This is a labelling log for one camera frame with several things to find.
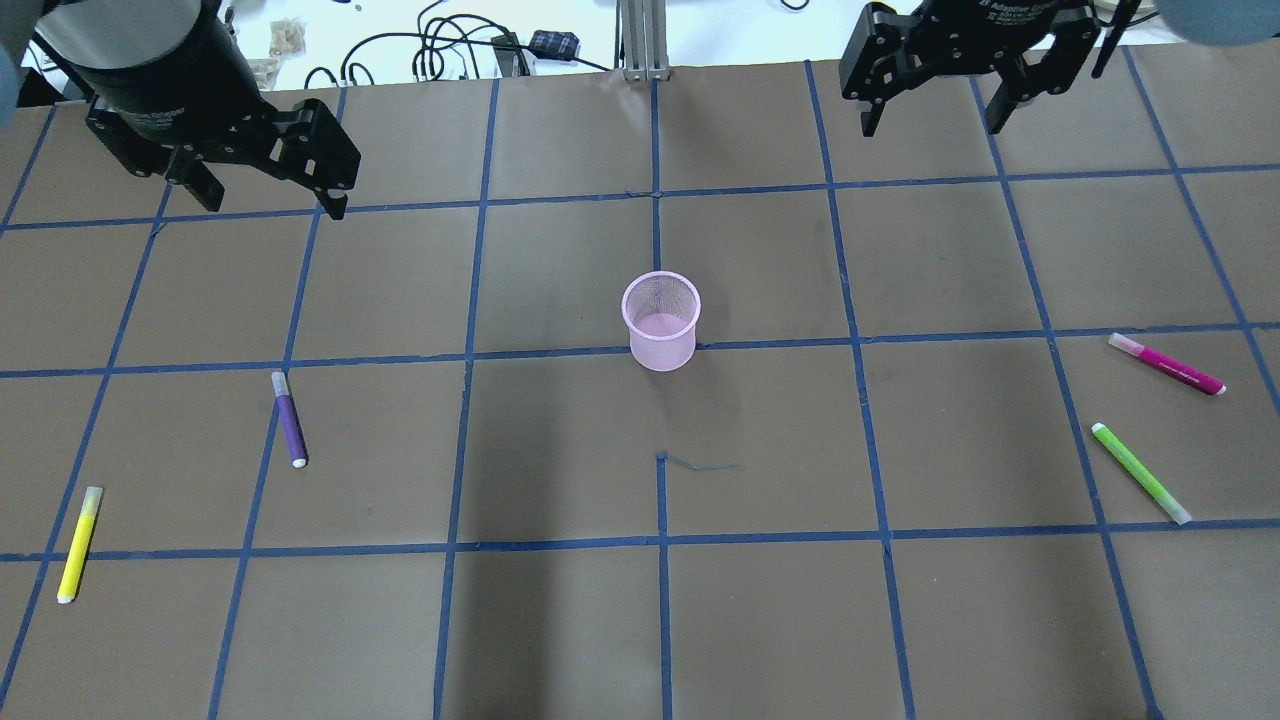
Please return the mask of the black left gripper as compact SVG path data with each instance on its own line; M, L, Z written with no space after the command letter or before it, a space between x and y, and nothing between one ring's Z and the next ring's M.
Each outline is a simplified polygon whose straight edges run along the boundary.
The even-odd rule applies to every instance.
M219 6L46 1L36 32L91 87L106 114L86 123L131 174L165 170L169 184L219 211L225 188L206 161L248 165L312 191L343 220L360 150L321 100L287 111L266 102Z

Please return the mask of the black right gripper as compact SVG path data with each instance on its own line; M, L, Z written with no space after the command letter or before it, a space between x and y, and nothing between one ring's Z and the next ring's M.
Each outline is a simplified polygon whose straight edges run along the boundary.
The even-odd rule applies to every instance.
M868 3L838 61L840 96L859 104L869 138L900 94L995 72L984 123L997 135L1019 105L1070 90L1098 35L1084 1L922 1L908 14Z

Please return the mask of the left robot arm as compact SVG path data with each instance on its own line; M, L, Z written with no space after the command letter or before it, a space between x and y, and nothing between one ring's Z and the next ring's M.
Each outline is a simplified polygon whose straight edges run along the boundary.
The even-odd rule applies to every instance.
M160 176L205 210L225 195L214 164L252 167L346 217L361 154L323 101L270 104L216 1L5 1L3 119L37 44L82 88L86 123L132 176Z

